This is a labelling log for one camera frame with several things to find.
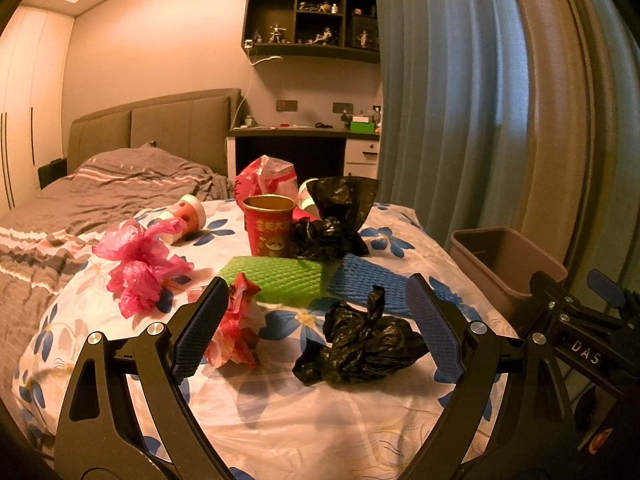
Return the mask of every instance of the black plastic bag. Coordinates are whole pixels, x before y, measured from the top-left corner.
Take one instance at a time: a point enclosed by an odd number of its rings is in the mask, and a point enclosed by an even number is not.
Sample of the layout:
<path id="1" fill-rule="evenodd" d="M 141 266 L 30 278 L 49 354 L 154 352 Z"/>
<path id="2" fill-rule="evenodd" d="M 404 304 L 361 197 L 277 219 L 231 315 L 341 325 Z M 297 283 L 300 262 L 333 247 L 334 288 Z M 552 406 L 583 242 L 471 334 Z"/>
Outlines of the black plastic bag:
<path id="1" fill-rule="evenodd" d="M 347 253 L 367 256 L 358 234 L 378 192 L 378 181 L 363 176 L 320 178 L 307 184 L 320 220 L 303 218 L 293 224 L 293 253 L 308 260 L 337 260 Z"/>
<path id="2" fill-rule="evenodd" d="M 407 368 L 429 349 L 405 320 L 382 316 L 385 289 L 374 286 L 367 311 L 334 303 L 324 316 L 322 331 L 331 348 L 311 339 L 296 360 L 293 374 L 307 386 L 328 383 L 357 384 L 383 379 Z"/>

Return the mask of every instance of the bedroom wall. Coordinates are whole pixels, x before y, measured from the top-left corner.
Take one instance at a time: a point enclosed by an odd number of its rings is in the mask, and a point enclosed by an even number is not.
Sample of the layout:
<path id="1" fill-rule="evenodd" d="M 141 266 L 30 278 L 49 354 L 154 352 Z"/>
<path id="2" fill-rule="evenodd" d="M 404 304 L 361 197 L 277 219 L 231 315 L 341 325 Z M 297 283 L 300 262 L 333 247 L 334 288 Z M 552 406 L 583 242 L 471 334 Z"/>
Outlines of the bedroom wall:
<path id="1" fill-rule="evenodd" d="M 289 57 L 250 67 L 240 46 L 246 0 L 108 0 L 78 16 L 63 86 L 63 145 L 87 113 L 150 97 L 241 88 L 260 124 L 342 127 L 332 103 L 356 111 L 380 102 L 380 66 Z M 298 100 L 296 113 L 275 111 Z"/>

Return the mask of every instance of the pink plastic bag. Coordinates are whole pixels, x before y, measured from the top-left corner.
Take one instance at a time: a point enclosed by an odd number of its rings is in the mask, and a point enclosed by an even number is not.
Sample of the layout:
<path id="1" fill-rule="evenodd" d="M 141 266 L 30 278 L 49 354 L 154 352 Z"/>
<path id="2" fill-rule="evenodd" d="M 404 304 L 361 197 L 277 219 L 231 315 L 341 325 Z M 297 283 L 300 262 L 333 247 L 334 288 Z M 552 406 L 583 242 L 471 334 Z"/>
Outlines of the pink plastic bag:
<path id="1" fill-rule="evenodd" d="M 242 170 L 236 178 L 236 202 L 240 209 L 245 198 L 264 194 L 287 196 L 298 203 L 298 178 L 293 164 L 263 155 Z"/>
<path id="2" fill-rule="evenodd" d="M 166 280 L 193 270 L 193 264 L 175 254 L 167 258 L 169 249 L 158 239 L 160 233 L 176 234 L 185 227 L 181 218 L 159 221 L 149 228 L 127 220 L 108 230 L 93 248 L 96 256 L 120 262 L 109 273 L 107 290 L 120 295 L 118 306 L 125 318 L 151 311 Z"/>

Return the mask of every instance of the pink plastic bin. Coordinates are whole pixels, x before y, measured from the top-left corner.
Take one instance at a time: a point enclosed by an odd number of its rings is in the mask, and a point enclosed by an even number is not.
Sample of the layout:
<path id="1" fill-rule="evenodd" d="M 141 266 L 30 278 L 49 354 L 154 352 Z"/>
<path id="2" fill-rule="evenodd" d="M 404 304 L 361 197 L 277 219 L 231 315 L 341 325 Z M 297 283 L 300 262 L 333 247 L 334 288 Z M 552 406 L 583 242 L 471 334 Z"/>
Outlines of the pink plastic bin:
<path id="1" fill-rule="evenodd" d="M 560 262 L 508 227 L 453 231 L 451 243 L 453 260 L 520 337 L 529 333 L 544 308 L 529 290 L 533 273 L 543 270 L 558 283 L 568 274 Z"/>

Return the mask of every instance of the wardrobe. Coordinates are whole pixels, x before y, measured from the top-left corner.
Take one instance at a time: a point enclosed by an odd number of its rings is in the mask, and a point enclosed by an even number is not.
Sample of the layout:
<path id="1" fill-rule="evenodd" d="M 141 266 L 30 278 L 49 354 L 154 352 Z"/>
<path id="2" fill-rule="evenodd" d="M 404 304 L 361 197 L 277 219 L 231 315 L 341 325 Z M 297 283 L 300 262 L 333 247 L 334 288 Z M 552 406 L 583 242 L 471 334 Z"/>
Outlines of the wardrobe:
<path id="1" fill-rule="evenodd" d="M 0 216 L 40 189 L 62 156 L 62 79 L 74 19 L 20 6 L 0 36 Z"/>

